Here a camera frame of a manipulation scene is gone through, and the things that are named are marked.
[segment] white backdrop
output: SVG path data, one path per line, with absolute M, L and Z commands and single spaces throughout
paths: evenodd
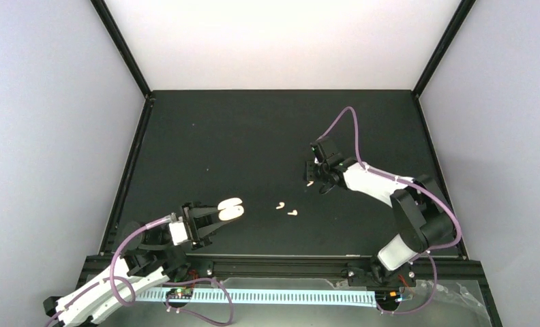
M 108 0 L 151 89 L 412 89 L 459 0 Z

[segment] black mat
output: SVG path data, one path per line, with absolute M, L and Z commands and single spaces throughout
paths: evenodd
M 436 176 L 409 91 L 156 91 L 154 97 L 120 225 L 163 217 L 190 200 L 217 205 L 240 197 L 244 216 L 199 253 L 374 255 L 396 235 L 382 202 L 342 189 L 320 196 L 318 185 L 302 180 L 310 142 L 345 106 L 357 110 L 363 160 L 404 176 Z M 354 156 L 350 115 L 331 137 Z M 286 208 L 276 210 L 278 202 Z M 293 209 L 297 216 L 286 214 Z

